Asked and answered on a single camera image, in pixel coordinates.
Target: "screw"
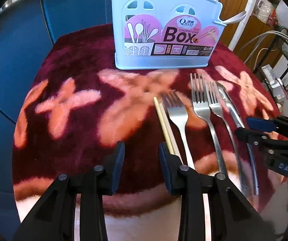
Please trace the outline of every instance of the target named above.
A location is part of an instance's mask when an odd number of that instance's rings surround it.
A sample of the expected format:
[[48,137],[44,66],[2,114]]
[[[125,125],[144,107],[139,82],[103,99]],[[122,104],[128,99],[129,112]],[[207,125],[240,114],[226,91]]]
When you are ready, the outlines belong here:
[[189,170],[189,166],[188,165],[180,165],[180,170],[181,171],[188,171]]
[[223,173],[218,173],[218,174],[216,175],[216,177],[217,177],[219,180],[224,180],[224,179],[226,178]]
[[104,167],[102,165],[96,165],[94,167],[94,170],[97,171],[97,172],[102,171],[103,169],[104,169]]
[[60,181],[63,181],[63,180],[65,180],[67,178],[67,174],[60,174],[59,176],[58,176],[58,179],[60,180]]

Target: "illustration of spoon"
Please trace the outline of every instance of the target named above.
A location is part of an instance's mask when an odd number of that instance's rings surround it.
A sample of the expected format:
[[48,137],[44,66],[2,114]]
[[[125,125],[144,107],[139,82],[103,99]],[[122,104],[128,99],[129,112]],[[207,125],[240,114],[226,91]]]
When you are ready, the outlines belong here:
[[131,24],[131,23],[128,23],[128,24],[127,24],[127,27],[128,27],[128,30],[129,30],[130,37],[132,38],[132,42],[135,43],[135,40],[134,40],[134,30],[133,30],[132,24]]
[[141,23],[137,23],[135,25],[135,32],[137,33],[137,40],[136,42],[138,43],[138,37],[139,35],[143,32],[144,30],[144,26]]
[[147,42],[152,36],[154,36],[155,34],[157,34],[158,29],[155,28],[153,29],[153,31],[150,33],[150,35],[148,36],[148,38],[145,40],[145,42]]

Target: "covered table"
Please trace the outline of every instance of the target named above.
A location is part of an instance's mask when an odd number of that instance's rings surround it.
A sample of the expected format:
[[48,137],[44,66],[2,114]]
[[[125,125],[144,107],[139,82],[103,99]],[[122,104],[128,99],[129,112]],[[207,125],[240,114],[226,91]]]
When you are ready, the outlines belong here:
[[[112,25],[59,38],[27,94],[14,133],[13,184],[21,221],[59,174],[86,172],[121,140],[126,154],[119,189],[103,198],[109,240],[177,240],[180,199],[170,196],[164,185],[157,151],[164,136],[154,96],[177,90],[188,110],[186,134],[195,168],[208,175],[218,172],[210,130],[192,111],[190,73],[224,85],[244,121],[248,116],[268,119],[279,114],[257,78],[223,44],[217,45],[206,68],[123,71],[114,65]],[[235,131],[226,108],[224,116]],[[229,177],[240,187],[226,127],[215,115],[211,119]],[[171,126],[185,161],[179,131]],[[254,148],[260,194],[253,195],[247,147],[236,142],[251,189],[248,200],[261,211],[283,177],[264,167]]]

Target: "barcode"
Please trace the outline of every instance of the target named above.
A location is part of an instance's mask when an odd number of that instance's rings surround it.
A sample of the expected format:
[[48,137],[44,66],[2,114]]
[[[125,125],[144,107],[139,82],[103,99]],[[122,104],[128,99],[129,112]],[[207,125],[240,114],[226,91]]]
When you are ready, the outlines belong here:
[[199,50],[187,50],[186,55],[198,55]]

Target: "metal fork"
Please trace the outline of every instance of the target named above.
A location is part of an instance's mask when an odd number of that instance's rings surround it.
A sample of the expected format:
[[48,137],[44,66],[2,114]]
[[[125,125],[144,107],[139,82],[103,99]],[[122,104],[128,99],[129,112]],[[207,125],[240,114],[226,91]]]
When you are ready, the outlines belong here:
[[162,98],[167,108],[170,120],[176,125],[176,127],[180,131],[180,135],[185,149],[187,165],[190,168],[195,169],[185,134],[185,126],[188,120],[187,110],[175,92],[162,93]]
[[193,76],[192,74],[190,74],[190,78],[191,78],[193,110],[195,114],[201,119],[205,120],[205,122],[209,126],[211,135],[213,138],[214,146],[215,146],[215,152],[217,155],[219,171],[227,175],[227,169],[226,169],[226,165],[225,165],[224,158],[222,155],[220,142],[217,138],[214,126],[211,122],[211,110],[207,101],[204,76],[202,75],[202,79],[201,79],[200,75],[198,74],[198,79],[197,79],[196,74],[194,74],[194,81],[193,81]]
[[234,141],[234,137],[233,137],[231,128],[228,125],[226,119],[224,118],[223,108],[222,108],[221,103],[218,100],[219,99],[219,97],[218,97],[219,89],[217,88],[216,82],[206,82],[205,87],[206,87],[206,94],[207,94],[208,103],[209,103],[209,106],[210,106],[212,112],[224,121],[224,124],[225,124],[226,129],[227,129],[228,134],[229,134],[229,137],[231,138],[231,142],[232,142],[233,149],[234,149],[235,156],[236,156],[237,168],[238,168],[238,171],[240,174],[242,193],[244,194],[244,196],[248,197],[250,193],[249,193],[247,177],[246,177],[246,175],[242,169],[242,162],[241,162],[240,156],[239,156],[238,151],[237,151],[237,147],[236,147],[236,144]]

